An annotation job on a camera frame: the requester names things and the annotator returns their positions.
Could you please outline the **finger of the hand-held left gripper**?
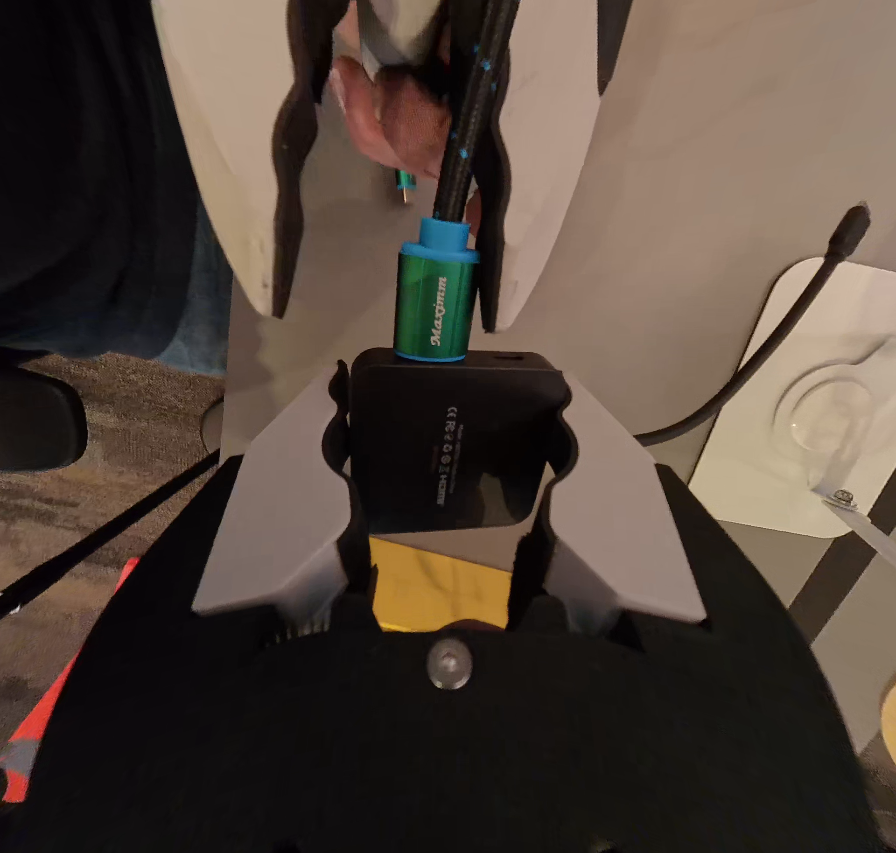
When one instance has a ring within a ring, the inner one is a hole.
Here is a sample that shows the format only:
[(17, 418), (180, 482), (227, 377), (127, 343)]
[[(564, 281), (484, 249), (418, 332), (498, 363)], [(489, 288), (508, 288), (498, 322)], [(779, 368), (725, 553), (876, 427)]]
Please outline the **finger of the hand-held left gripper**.
[(521, 0), (472, 175), (483, 332), (508, 331), (542, 276), (599, 112), (599, 0)]
[(260, 315), (285, 316), (333, 30), (350, 0), (152, 0), (205, 209)]

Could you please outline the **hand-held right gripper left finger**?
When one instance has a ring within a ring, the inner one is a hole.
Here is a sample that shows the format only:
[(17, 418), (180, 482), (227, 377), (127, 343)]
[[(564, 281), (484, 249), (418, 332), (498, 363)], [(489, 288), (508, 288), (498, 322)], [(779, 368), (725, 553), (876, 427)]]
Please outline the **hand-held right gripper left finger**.
[(249, 444), (193, 601), (198, 614), (270, 605), (326, 619), (345, 592), (373, 595), (350, 458), (350, 373), (315, 378)]

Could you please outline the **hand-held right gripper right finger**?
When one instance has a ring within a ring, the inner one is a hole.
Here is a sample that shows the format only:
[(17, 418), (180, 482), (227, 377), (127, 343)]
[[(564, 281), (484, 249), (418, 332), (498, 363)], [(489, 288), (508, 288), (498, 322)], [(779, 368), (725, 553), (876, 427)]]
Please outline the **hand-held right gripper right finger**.
[(570, 624), (636, 612), (697, 624), (706, 609), (657, 463), (574, 377), (561, 412), (570, 453), (552, 464), (542, 503), (552, 550), (545, 591)]

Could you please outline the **yellow plastic bin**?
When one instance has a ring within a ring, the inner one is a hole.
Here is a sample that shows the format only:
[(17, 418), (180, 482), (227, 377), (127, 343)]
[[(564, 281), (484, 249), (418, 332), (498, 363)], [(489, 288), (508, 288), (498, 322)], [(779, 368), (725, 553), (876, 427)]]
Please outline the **yellow plastic bin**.
[(373, 611), (387, 632), (432, 633), (472, 621), (507, 624), (511, 574), (371, 537)]

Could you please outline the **black hdmi switch box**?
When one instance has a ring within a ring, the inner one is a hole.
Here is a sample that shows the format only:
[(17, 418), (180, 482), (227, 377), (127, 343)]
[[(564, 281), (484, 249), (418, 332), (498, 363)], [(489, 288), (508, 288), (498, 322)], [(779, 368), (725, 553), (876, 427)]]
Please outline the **black hdmi switch box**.
[(574, 377), (533, 352), (427, 358), (389, 348), (340, 363), (352, 515), (374, 536), (521, 524), (551, 550), (673, 523), (664, 467)]

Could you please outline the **person's left hand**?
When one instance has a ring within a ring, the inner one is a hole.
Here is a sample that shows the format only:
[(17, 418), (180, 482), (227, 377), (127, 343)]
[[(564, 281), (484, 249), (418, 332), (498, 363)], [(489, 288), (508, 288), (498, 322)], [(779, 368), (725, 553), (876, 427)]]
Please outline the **person's left hand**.
[(328, 84), (360, 153), (418, 178), (439, 178), (453, 122), (446, 102), (402, 70), (373, 80), (349, 56), (334, 59)]

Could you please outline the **person's blue jeans leg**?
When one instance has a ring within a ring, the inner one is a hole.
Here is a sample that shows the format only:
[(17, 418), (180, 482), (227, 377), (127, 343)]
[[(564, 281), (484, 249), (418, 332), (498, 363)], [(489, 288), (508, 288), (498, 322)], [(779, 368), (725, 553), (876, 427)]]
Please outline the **person's blue jeans leg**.
[(171, 341), (155, 357), (158, 363), (185, 374), (226, 375), (233, 279), (207, 210), (199, 202), (185, 305)]

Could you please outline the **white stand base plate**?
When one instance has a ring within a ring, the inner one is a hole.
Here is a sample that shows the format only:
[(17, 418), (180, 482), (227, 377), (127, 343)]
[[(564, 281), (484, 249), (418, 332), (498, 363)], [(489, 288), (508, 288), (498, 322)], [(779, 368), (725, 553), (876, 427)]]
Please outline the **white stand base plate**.
[(895, 273), (845, 262), (720, 411), (689, 488), (717, 520), (854, 531), (894, 565), (870, 509), (895, 465)]

